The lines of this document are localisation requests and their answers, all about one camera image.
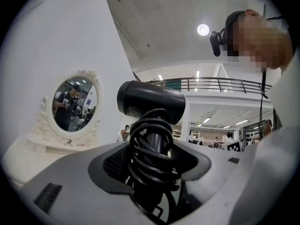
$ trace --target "white pillar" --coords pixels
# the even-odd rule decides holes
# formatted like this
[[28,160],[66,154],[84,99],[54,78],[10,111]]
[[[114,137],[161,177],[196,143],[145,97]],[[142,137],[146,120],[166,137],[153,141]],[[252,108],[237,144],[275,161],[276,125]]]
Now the white pillar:
[[238,140],[239,139],[239,130],[233,131],[233,140]]
[[184,110],[182,116],[182,127],[181,127],[181,136],[180,140],[188,142],[189,136],[189,103],[186,103],[186,109]]

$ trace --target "wall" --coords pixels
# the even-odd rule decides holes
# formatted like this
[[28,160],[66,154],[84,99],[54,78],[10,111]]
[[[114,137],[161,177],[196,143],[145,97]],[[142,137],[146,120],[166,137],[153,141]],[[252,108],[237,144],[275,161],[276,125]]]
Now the wall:
[[97,92],[95,86],[92,86],[89,90],[88,95],[85,98],[83,107],[88,107],[92,109],[94,106],[97,106]]
[[117,92],[134,77],[106,0],[41,1],[26,7],[1,47],[1,152],[30,130],[60,76],[83,69],[95,71],[102,87],[98,144],[114,143],[123,119]]

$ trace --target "ear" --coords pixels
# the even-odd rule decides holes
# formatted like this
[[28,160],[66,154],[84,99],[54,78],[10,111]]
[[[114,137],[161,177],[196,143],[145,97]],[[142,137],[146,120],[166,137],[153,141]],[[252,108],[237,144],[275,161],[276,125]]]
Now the ear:
[[247,9],[247,10],[245,11],[245,13],[246,13],[247,15],[249,15],[249,16],[260,16],[258,12],[253,11],[253,10],[251,10],[251,9]]

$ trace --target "recessed light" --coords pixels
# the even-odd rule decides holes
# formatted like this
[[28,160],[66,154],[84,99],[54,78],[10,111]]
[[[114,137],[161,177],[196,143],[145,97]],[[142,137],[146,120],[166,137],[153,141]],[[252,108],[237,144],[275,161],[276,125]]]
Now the recessed light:
[[243,122],[248,122],[248,120],[244,120],[244,121],[242,121],[242,122],[238,122],[236,125],[239,125],[239,124],[241,124],[241,123],[243,123]]
[[206,36],[210,32],[210,29],[206,24],[200,24],[197,28],[197,32],[201,36]]
[[203,121],[203,123],[206,123],[209,119],[210,119],[210,118],[205,119],[205,120]]

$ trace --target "coiled cord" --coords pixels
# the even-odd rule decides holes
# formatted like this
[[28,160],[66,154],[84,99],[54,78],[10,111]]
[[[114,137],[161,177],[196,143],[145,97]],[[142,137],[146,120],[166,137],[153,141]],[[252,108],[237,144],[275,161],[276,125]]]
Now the coiled cord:
[[169,124],[171,120],[172,117],[167,110],[158,108],[148,111],[132,125],[130,129],[132,157],[128,163],[130,179],[127,182],[127,185],[133,187],[138,194],[134,199],[135,203],[152,218],[152,210],[165,193],[169,202],[167,223],[171,223],[174,219],[176,203],[171,191],[179,189],[176,180],[180,178],[180,174],[173,171],[176,167],[175,160],[167,156],[168,150],[173,145],[173,130]]

